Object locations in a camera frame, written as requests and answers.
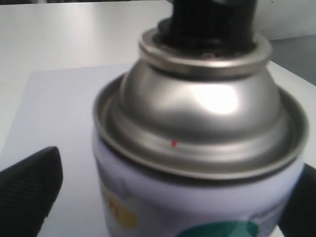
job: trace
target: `black nozzle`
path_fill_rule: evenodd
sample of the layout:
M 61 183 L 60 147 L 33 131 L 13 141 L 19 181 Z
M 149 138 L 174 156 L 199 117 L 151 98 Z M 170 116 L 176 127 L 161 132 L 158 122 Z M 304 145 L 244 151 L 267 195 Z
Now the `black nozzle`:
M 159 24 L 160 39 L 178 49 L 251 51 L 256 4 L 257 0 L 175 0 L 172 17 Z

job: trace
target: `white table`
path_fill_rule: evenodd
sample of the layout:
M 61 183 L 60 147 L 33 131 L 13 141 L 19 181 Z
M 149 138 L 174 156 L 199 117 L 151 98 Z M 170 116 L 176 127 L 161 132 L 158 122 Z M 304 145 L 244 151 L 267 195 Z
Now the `white table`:
M 0 6 L 0 151 L 30 72 L 135 61 L 141 33 L 170 14 L 163 0 Z M 270 69 L 307 104 L 316 98 L 308 82 L 275 64 Z

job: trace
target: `spray can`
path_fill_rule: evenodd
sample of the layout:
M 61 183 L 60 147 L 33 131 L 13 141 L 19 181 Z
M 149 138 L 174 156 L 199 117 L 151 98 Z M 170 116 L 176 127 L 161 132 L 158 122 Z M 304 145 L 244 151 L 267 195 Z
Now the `spray can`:
M 308 121 L 266 69 L 254 0 L 176 0 L 100 92 L 93 150 L 112 237 L 268 237 Z

